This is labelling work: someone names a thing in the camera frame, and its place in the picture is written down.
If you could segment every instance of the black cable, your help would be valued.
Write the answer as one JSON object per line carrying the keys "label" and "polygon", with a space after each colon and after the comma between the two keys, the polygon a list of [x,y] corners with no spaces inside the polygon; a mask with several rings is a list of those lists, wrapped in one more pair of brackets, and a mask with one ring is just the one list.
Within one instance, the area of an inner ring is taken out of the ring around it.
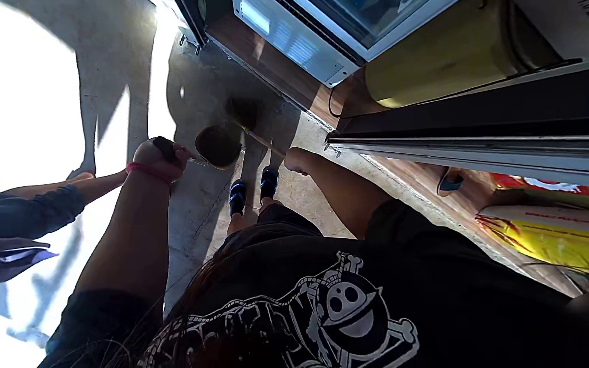
{"label": "black cable", "polygon": [[[462,91],[454,92],[454,93],[451,93],[451,94],[447,94],[445,96],[440,96],[440,97],[436,97],[436,98],[432,98],[432,99],[427,99],[425,101],[416,102],[414,104],[410,104],[410,105],[406,105],[406,106],[402,106],[402,107],[413,107],[413,106],[416,106],[416,105],[426,104],[428,102],[434,102],[434,101],[437,101],[439,99],[449,98],[449,97],[452,97],[452,96],[456,96],[458,94],[463,94],[463,93],[469,92],[471,90],[476,90],[477,88],[484,88],[484,87],[492,86],[492,85],[495,85],[495,84],[500,83],[500,82],[505,82],[507,80],[511,80],[511,79],[523,77],[525,75],[530,75],[530,74],[533,74],[533,73],[537,73],[539,71],[552,70],[552,69],[557,68],[557,67],[572,65],[572,64],[580,63],[582,61],[583,61],[583,59],[581,59],[581,58],[565,59],[565,60],[563,60],[561,62],[552,64],[552,65],[547,65],[547,66],[543,66],[543,67],[537,67],[534,70],[524,71],[523,73],[511,75],[510,77],[505,77],[505,78],[502,78],[502,79],[495,80],[493,82],[488,82],[485,85],[470,87],[470,88],[464,89]],[[364,114],[351,115],[351,116],[345,117],[345,116],[342,116],[342,114],[333,113],[333,111],[331,110],[331,97],[333,96],[333,91],[335,91],[335,87],[331,88],[331,93],[329,93],[329,114],[333,115],[333,117],[336,117],[338,119],[353,119],[353,118],[357,118],[357,117],[364,117],[365,115],[375,114],[375,113],[364,113]]]}

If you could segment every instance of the black slipper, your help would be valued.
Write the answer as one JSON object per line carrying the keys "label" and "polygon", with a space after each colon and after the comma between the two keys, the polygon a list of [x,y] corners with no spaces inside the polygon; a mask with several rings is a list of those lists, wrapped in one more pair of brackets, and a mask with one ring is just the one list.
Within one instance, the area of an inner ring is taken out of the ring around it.
{"label": "black slipper", "polygon": [[241,181],[236,181],[231,185],[231,190],[229,191],[228,195],[228,204],[230,208],[230,216],[233,216],[234,213],[242,214],[242,210],[245,208],[247,196],[247,187]]}
{"label": "black slipper", "polygon": [[265,197],[274,199],[276,186],[279,184],[279,172],[265,168],[260,177],[260,199]]}

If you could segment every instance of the sleeve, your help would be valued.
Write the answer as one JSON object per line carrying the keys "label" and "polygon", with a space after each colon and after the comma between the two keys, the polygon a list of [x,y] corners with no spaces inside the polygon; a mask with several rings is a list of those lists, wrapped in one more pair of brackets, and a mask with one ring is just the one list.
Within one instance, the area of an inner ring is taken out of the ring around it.
{"label": "sleeve", "polygon": [[0,193],[0,238],[41,238],[74,222],[84,207],[74,185],[32,199]]}
{"label": "sleeve", "polygon": [[380,243],[406,243],[422,232],[438,231],[421,213],[398,199],[383,203],[372,213],[365,240]]}
{"label": "sleeve", "polygon": [[150,310],[142,299],[123,291],[70,296],[39,368],[102,367],[113,359],[122,366],[135,365],[162,325],[161,315]]}
{"label": "sleeve", "polygon": [[424,215],[398,199],[385,202],[374,211],[367,224],[365,240],[394,244],[403,247],[401,250],[424,253],[440,251],[496,263],[459,232],[434,225]]}

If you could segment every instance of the yellow container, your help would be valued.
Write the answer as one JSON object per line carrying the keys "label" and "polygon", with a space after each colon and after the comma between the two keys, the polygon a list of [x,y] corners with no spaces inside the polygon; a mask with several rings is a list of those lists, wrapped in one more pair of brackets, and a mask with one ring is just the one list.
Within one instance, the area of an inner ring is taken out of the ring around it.
{"label": "yellow container", "polygon": [[561,58],[509,0],[461,0],[369,63],[372,98],[402,107]]}

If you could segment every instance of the pink wristband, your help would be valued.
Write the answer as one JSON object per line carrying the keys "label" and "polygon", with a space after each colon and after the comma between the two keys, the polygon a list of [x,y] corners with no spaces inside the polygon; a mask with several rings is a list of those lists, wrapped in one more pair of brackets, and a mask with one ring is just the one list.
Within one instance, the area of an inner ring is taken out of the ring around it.
{"label": "pink wristband", "polygon": [[144,171],[146,173],[149,173],[149,174],[155,176],[156,178],[158,178],[160,180],[163,180],[168,185],[171,184],[171,180],[167,176],[165,176],[162,173],[155,171],[154,169],[150,168],[149,166],[143,165],[141,163],[129,163],[128,165],[126,165],[126,173],[131,173],[131,171],[133,171],[133,170]]}

